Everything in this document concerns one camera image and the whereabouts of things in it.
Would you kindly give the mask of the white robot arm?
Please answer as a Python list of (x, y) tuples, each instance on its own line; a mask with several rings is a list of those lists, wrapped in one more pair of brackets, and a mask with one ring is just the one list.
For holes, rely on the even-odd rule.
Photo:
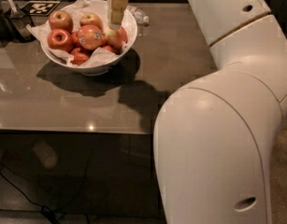
[(265, 0), (188, 0), (217, 72), (176, 90), (153, 152), (167, 224), (272, 224), (270, 158), (287, 119), (287, 39)]

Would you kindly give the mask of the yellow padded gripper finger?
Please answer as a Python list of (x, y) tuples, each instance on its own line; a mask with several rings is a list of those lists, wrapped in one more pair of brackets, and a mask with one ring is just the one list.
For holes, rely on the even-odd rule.
[(108, 5), (108, 27), (118, 30), (122, 25), (124, 11), (129, 0), (107, 0)]

